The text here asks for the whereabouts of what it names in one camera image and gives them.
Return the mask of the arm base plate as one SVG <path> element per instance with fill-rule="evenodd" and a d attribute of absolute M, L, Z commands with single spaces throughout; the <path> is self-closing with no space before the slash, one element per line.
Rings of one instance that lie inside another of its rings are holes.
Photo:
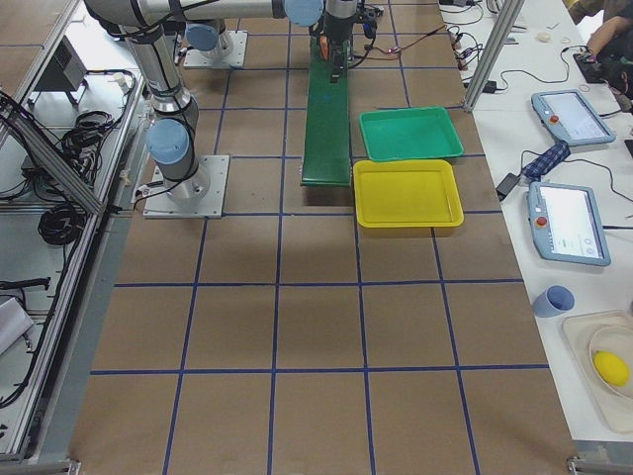
<path fill-rule="evenodd" d="M 189 46 L 184 59 L 185 68 L 243 68 L 247 31 L 224 30 L 219 33 L 209 25 L 192 24 L 186 31 L 186 39 Z"/>
<path fill-rule="evenodd" d="M 218 219 L 224 210 L 229 169 L 228 155 L 200 155 L 196 174 L 171 189 L 154 166 L 152 180 L 158 181 L 145 195 L 142 214 L 148 219 Z"/>

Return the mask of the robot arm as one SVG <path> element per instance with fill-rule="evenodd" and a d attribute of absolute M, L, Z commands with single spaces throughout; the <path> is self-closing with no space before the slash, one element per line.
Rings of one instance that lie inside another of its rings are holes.
<path fill-rule="evenodd" d="M 116 26 L 152 95 L 156 123 L 145 136 L 147 148 L 162 173 L 165 194 L 191 204 L 212 187 L 194 151 L 198 105 L 173 63 L 164 24 L 174 20 L 186 30 L 199 30 L 187 41 L 198 50 L 217 49 L 226 19 L 287 19 L 301 27 L 321 26 L 327 62 L 335 72 L 346 67 L 343 46 L 360 15 L 359 1 L 87 1 L 88 12 L 102 26 Z"/>
<path fill-rule="evenodd" d="M 233 50 L 224 18 L 188 22 L 185 37 L 190 47 L 206 55 L 224 56 Z"/>

